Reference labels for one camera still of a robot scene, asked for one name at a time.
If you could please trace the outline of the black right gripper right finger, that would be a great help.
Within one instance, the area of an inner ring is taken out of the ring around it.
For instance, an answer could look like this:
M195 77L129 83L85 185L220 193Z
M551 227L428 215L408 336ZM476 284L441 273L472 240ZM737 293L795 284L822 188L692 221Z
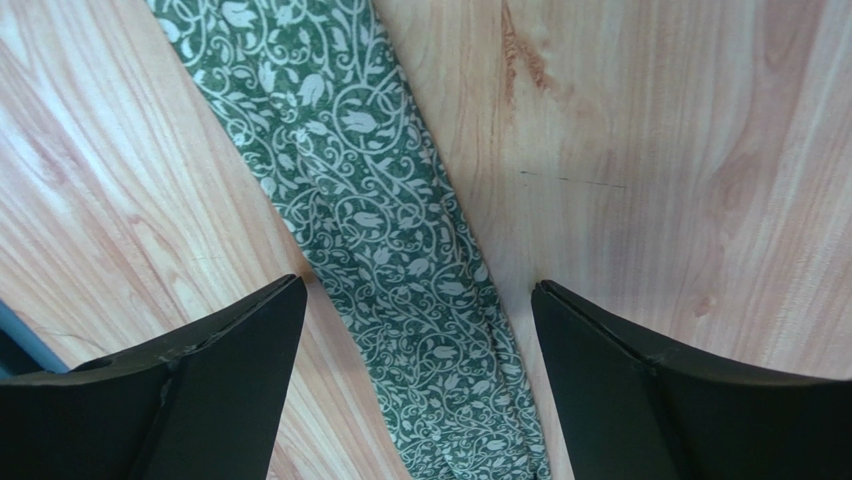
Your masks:
M851 383L718 356L551 280L531 295L578 479L847 479Z

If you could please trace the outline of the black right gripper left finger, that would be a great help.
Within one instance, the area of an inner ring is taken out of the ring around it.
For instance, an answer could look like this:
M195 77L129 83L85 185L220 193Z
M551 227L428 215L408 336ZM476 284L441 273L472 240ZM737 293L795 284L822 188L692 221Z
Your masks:
M284 276L66 373L1 383L5 479L263 479L304 324Z

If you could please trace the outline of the green patterned tie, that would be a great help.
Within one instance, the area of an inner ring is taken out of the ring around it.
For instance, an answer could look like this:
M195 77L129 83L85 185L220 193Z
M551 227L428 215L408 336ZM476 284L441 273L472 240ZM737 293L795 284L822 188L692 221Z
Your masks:
M325 288L415 479L547 479L521 355L369 1L149 9Z

